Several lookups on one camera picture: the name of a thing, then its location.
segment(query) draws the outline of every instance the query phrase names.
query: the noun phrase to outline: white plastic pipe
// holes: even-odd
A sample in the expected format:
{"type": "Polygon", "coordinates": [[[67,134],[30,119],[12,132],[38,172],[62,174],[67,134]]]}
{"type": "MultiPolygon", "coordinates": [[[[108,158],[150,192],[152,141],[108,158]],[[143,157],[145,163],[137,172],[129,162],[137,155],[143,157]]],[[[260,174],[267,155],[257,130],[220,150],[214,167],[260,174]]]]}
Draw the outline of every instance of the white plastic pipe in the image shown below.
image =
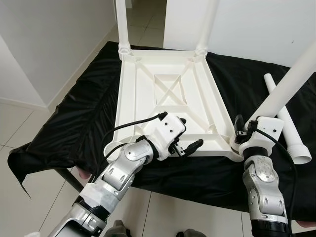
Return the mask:
{"type": "Polygon", "coordinates": [[[219,0],[209,0],[208,11],[201,29],[201,35],[195,50],[196,55],[207,55],[208,41],[214,25],[219,0]]]}
{"type": "Polygon", "coordinates": [[[117,19],[118,19],[118,54],[122,60],[124,54],[131,54],[130,44],[128,41],[126,3],[125,0],[116,0],[117,19]]]}
{"type": "Polygon", "coordinates": [[[285,74],[277,87],[271,92],[266,100],[260,105],[250,120],[258,116],[274,117],[302,87],[307,79],[316,70],[316,40],[296,61],[293,67],[285,74]]]}
{"type": "MultiPolygon", "coordinates": [[[[268,88],[269,93],[271,93],[276,84],[270,73],[264,75],[264,79],[268,88]]],[[[284,121],[283,135],[287,144],[287,151],[291,155],[295,164],[305,164],[312,160],[312,156],[308,148],[303,144],[300,135],[293,123],[293,120],[288,113],[288,110],[284,106],[277,114],[277,117],[284,121]]]]}

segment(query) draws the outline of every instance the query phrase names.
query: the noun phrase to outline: wall baseboard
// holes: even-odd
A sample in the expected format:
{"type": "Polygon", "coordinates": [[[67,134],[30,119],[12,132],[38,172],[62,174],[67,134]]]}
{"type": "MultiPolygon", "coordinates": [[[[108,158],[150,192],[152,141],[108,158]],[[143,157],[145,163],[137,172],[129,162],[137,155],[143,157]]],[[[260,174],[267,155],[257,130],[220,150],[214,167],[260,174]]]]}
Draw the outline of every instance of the wall baseboard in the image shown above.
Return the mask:
{"type": "Polygon", "coordinates": [[[92,50],[92,52],[86,57],[86,59],[81,63],[81,65],[77,68],[77,70],[72,74],[72,76],[66,81],[64,86],[58,91],[55,97],[50,101],[47,106],[47,109],[53,113],[57,105],[59,105],[64,99],[65,95],[68,91],[76,84],[77,79],[82,75],[84,70],[89,66],[92,60],[98,55],[103,46],[108,42],[110,37],[110,32],[115,27],[115,25],[111,28],[111,30],[103,37],[103,39],[97,44],[97,46],[92,50]]]}
{"type": "Polygon", "coordinates": [[[33,104],[25,103],[22,101],[11,100],[11,99],[6,99],[6,98],[0,98],[0,103],[7,104],[7,105],[14,105],[14,106],[18,106],[18,107],[23,107],[23,108],[27,108],[27,109],[31,109],[31,110],[48,111],[48,108],[45,106],[33,105],[33,104]]]}

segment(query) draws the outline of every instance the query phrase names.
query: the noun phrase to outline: black plastic sheet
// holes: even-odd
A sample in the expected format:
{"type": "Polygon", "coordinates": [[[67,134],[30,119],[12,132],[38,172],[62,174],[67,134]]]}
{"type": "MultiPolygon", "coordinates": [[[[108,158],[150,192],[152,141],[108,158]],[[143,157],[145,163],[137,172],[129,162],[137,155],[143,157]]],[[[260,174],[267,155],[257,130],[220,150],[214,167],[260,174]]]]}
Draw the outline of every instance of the black plastic sheet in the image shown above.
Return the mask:
{"type": "MultiPolygon", "coordinates": [[[[153,49],[134,47],[136,49],[153,49]]],[[[248,119],[269,95],[263,75],[278,83],[289,68],[254,60],[208,53],[208,65],[232,121],[248,119]]],[[[35,139],[11,151],[8,164],[19,180],[27,174],[78,166],[95,172],[102,136],[114,127],[121,61],[118,44],[108,42],[78,79],[35,139]]],[[[287,104],[289,113],[312,154],[312,161],[297,165],[298,190],[293,217],[316,220],[316,74],[287,104]]],[[[285,144],[284,137],[279,141],[285,144]]],[[[286,158],[274,147],[271,158],[288,205],[293,176],[286,158]]],[[[204,204],[248,211],[242,182],[243,162],[226,157],[154,160],[137,175],[133,186],[204,204]]]]}

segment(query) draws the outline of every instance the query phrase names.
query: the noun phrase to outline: tile floor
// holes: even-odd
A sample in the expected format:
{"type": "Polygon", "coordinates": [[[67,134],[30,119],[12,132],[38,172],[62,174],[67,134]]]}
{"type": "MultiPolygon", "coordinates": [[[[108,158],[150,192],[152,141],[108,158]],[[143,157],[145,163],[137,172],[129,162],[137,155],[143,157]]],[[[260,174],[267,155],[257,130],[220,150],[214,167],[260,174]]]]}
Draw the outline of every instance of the tile floor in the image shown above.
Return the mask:
{"type": "MultiPolygon", "coordinates": [[[[138,0],[127,11],[130,43],[162,47],[166,0],[138,0]]],[[[109,39],[118,41],[117,28],[109,39]]],[[[54,170],[28,175],[20,187],[7,165],[12,148],[30,142],[50,113],[0,104],[0,236],[22,237],[40,231],[46,237],[69,211],[78,193],[54,170]]],[[[71,171],[79,178],[77,169],[71,171]]],[[[173,237],[195,228],[209,237],[251,237],[248,213],[185,201],[131,188],[110,216],[107,228],[122,219],[133,237],[173,237]]],[[[307,231],[293,223],[294,232],[307,231]]]]}
{"type": "MultiPolygon", "coordinates": [[[[128,37],[132,45],[163,46],[166,0],[137,0],[126,10],[128,37]]],[[[110,41],[118,42],[117,26],[110,32],[110,41]]]]}

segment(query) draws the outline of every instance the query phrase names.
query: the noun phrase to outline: detached table leg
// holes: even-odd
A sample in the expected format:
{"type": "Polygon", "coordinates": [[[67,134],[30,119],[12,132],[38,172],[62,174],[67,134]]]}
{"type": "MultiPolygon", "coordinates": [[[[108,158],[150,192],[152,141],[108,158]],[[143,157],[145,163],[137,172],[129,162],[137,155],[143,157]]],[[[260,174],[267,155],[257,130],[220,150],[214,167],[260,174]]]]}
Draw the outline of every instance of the detached table leg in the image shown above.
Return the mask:
{"type": "Polygon", "coordinates": [[[83,185],[72,175],[68,169],[55,170],[79,193],[83,190],[83,185]]]}

